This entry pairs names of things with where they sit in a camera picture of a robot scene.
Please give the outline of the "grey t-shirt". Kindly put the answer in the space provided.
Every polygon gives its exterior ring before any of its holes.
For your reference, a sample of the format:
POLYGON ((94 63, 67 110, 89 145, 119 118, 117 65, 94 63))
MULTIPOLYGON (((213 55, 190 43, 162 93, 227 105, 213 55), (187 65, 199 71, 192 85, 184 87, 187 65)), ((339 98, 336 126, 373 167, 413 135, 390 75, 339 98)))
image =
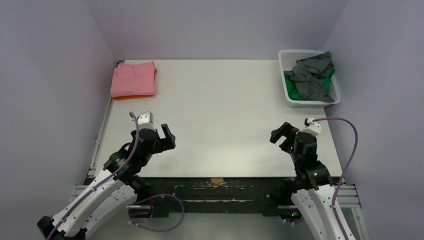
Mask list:
POLYGON ((291 70, 283 72, 290 99, 333 103, 331 78, 335 74, 331 52, 299 59, 291 70))

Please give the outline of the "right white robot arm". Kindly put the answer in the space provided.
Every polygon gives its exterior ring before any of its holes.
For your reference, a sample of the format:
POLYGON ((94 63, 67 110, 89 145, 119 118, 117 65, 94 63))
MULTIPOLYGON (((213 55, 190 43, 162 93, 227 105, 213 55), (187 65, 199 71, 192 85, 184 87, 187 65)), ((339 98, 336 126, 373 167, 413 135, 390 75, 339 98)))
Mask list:
POLYGON ((288 122, 271 131, 270 142, 284 141, 279 148, 292 159, 296 176, 284 180, 278 197, 299 210, 316 240, 355 239, 337 200, 339 184, 334 184, 327 167, 318 159, 317 136, 321 125, 307 118, 305 128, 288 122))

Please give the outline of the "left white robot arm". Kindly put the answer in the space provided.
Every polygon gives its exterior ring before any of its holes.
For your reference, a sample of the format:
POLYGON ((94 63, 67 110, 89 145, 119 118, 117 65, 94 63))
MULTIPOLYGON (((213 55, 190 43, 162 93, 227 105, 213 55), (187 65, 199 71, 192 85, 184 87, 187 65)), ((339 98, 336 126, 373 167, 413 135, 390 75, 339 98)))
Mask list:
POLYGON ((138 123, 132 140, 112 153, 94 180, 67 207, 44 216, 37 227, 46 240, 86 240, 108 218, 131 204, 151 204, 151 186, 138 173, 151 157, 176 147, 169 126, 161 125, 161 138, 151 122, 138 123))

